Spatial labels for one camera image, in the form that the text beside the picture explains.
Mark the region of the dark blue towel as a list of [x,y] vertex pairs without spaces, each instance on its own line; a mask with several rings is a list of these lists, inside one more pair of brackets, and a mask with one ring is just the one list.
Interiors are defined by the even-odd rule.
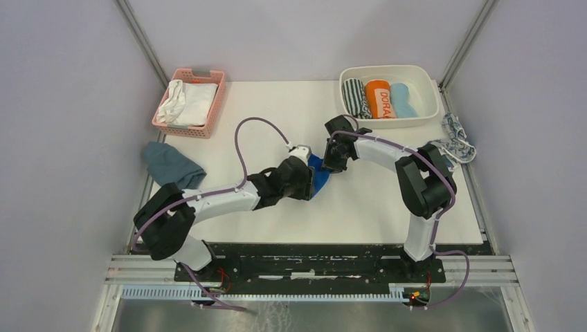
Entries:
[[314,186],[314,193],[311,195],[311,199],[313,199],[326,185],[330,170],[323,169],[323,159],[319,158],[315,154],[311,154],[308,159],[308,166],[314,168],[314,175],[313,175],[313,186]]

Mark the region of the light blue towel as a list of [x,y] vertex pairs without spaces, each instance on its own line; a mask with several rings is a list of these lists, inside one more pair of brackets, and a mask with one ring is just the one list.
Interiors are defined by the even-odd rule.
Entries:
[[416,118],[417,112],[408,102],[410,93],[404,83],[390,85],[391,102],[397,118]]

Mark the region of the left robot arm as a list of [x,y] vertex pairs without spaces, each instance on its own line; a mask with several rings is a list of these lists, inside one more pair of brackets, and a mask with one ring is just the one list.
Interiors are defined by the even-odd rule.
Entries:
[[269,208],[282,199],[310,200],[314,160],[313,155],[289,156],[278,167],[248,175],[241,187],[201,191],[165,184],[135,215],[137,235],[152,260],[171,258],[186,264],[199,280],[210,281],[218,264],[205,241],[190,236],[192,227],[225,214]]

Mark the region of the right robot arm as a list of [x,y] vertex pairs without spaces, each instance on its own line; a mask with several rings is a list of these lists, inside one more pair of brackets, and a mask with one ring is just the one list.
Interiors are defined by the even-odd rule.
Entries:
[[372,133],[354,128],[348,116],[325,123],[329,134],[322,167],[331,173],[347,169],[349,160],[366,160],[397,175],[401,198],[410,212],[408,236],[403,245],[400,274],[408,282],[418,282],[428,272],[425,262],[435,253],[435,237],[440,217],[455,203],[457,186],[439,149],[430,143],[411,149]]

